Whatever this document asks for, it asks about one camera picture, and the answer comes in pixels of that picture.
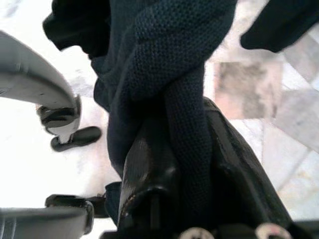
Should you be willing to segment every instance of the marble floor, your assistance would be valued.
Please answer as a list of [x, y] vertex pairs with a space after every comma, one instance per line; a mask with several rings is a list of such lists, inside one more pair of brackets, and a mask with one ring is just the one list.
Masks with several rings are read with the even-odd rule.
[[[2, 0], [0, 29], [41, 54], [81, 95], [81, 127], [106, 129], [108, 115], [93, 101], [96, 76], [86, 55], [79, 47], [59, 52], [42, 31], [50, 2]], [[291, 216], [319, 219], [319, 26], [280, 54], [245, 50], [239, 36], [265, 3], [238, 1], [230, 32], [206, 62], [204, 94], [251, 145]], [[119, 179], [105, 134], [96, 144], [55, 153], [34, 105], [0, 98], [0, 108], [1, 207], [42, 207], [53, 193], [94, 196]], [[114, 229], [110, 220], [97, 220], [83, 238]]]

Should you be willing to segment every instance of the black rubber foot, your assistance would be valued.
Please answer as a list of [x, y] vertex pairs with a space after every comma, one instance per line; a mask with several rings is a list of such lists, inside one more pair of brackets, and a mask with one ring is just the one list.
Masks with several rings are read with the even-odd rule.
[[51, 147], [56, 152], [62, 152], [70, 148], [86, 146], [99, 140], [102, 132], [99, 128], [91, 126], [80, 129], [73, 134], [72, 141], [61, 144], [58, 137], [51, 141]]

